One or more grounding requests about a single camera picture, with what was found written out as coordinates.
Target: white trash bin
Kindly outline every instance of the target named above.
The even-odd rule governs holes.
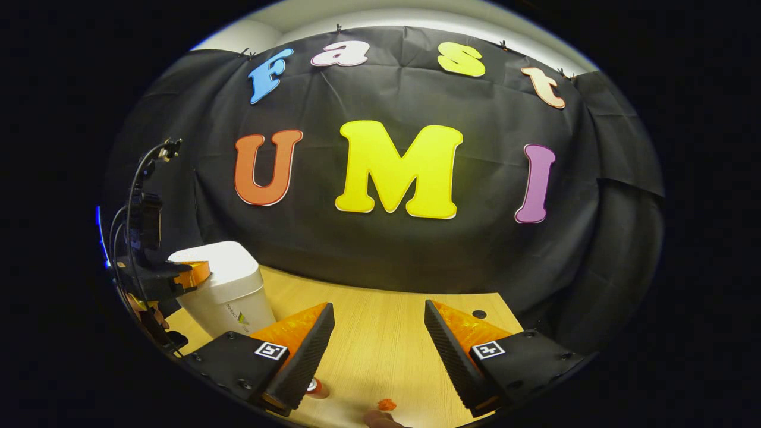
[[[275,323],[259,264],[242,245],[217,242],[169,256],[172,262],[204,260],[211,276],[177,301],[209,336],[217,338],[228,331],[248,336]]]

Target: table surface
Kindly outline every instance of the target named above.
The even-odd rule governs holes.
[[[480,309],[490,324],[511,333],[522,331],[499,294],[389,292],[260,269],[277,320],[322,302],[333,303],[336,326],[315,374],[330,396],[305,396],[289,420],[317,428],[366,428],[362,415],[385,398],[396,403],[394,420],[413,428],[462,426],[490,415],[473,418],[463,406],[423,317],[425,300],[433,299],[466,313]],[[167,322],[188,338],[181,349],[184,354],[212,340],[184,308]]]

